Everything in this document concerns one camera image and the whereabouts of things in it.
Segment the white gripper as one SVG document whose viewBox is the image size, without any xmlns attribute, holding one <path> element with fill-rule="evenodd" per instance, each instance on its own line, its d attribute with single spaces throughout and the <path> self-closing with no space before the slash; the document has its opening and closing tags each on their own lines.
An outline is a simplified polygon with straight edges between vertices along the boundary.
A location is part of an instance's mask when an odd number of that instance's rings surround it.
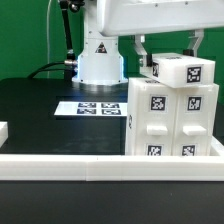
<svg viewBox="0 0 224 224">
<path fill-rule="evenodd" d="M 97 0 L 97 23 L 104 36 L 135 35 L 140 65 L 151 67 L 144 34 L 192 30 L 183 54 L 196 56 L 203 29 L 224 26 L 224 0 Z"/>
</svg>

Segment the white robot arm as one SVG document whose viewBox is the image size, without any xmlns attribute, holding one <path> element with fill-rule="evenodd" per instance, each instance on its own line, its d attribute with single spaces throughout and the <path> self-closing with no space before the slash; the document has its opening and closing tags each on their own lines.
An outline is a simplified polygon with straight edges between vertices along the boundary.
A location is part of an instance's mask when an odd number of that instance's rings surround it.
<svg viewBox="0 0 224 224">
<path fill-rule="evenodd" d="M 185 53 L 196 55 L 206 28 L 224 27 L 224 0 L 84 0 L 84 49 L 77 79 L 85 84 L 114 85 L 124 80 L 118 38 L 133 35 L 147 76 L 154 59 L 142 43 L 146 34 L 192 32 Z"/>
</svg>

